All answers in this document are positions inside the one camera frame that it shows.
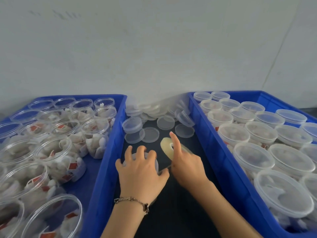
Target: chain bracelet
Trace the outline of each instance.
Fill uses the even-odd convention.
[[[150,211],[148,203],[145,204],[145,203],[141,202],[140,200],[137,200],[136,198],[133,198],[133,197],[129,197],[129,198],[119,197],[117,199],[114,199],[114,203],[117,204],[120,201],[124,201],[124,200],[139,202],[143,206],[143,211],[145,211],[145,215],[147,215],[149,213],[149,211]]]

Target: blue plastic crate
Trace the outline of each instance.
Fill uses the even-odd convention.
[[[266,111],[289,109],[304,114],[307,122],[317,123],[317,119],[279,100],[264,91],[226,91],[230,98],[239,102],[252,101],[262,104]],[[289,233],[272,216],[262,198],[251,184],[240,165],[219,137],[210,121],[188,93],[189,109],[195,122],[195,132],[217,177],[225,198],[263,236],[288,238],[316,238],[317,233]]]
[[[66,192],[75,195],[82,203],[84,209],[84,224],[81,231],[81,237],[91,237],[94,230],[100,227],[100,223],[103,219],[99,219],[100,216],[104,216],[104,210],[100,208],[104,202],[104,190],[103,187],[107,186],[108,178],[105,177],[105,170],[108,167],[109,157],[116,156],[116,154],[121,156],[121,150],[123,145],[123,140],[118,140],[118,133],[122,132],[121,124],[122,120],[125,119],[125,101],[127,96],[120,94],[110,94],[110,95],[72,95],[72,96],[46,96],[34,99],[40,100],[42,98],[50,98],[57,100],[64,97],[74,97],[76,100],[89,98],[95,101],[99,98],[113,98],[115,101],[115,107],[117,109],[117,116],[110,132],[109,141],[105,154],[102,160],[93,159],[89,154],[83,158],[86,163],[87,170],[85,174],[76,182],[68,182],[63,184]],[[29,109],[26,105],[21,110]]]

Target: finger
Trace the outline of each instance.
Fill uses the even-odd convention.
[[[131,145],[126,149],[124,154],[124,159],[126,164],[132,162],[132,146]]]
[[[144,152],[146,151],[146,147],[141,145],[137,148],[136,160],[144,159]]]
[[[119,172],[122,167],[123,167],[123,166],[122,166],[122,164],[121,164],[121,160],[120,160],[120,159],[117,159],[117,160],[116,160],[116,169],[117,169],[117,171]]]
[[[163,171],[160,175],[160,178],[161,178],[162,182],[164,183],[164,185],[166,184],[169,176],[170,176],[170,173],[168,171],[168,168],[163,169]]]
[[[156,156],[157,156],[156,152],[154,150],[150,150],[147,156],[147,160],[149,162],[154,162],[154,160],[156,159]]]
[[[179,139],[177,138],[177,136],[173,132],[170,132],[170,137],[173,141],[174,157],[177,157],[178,155],[181,155],[181,153],[182,153],[182,146],[180,144]]]

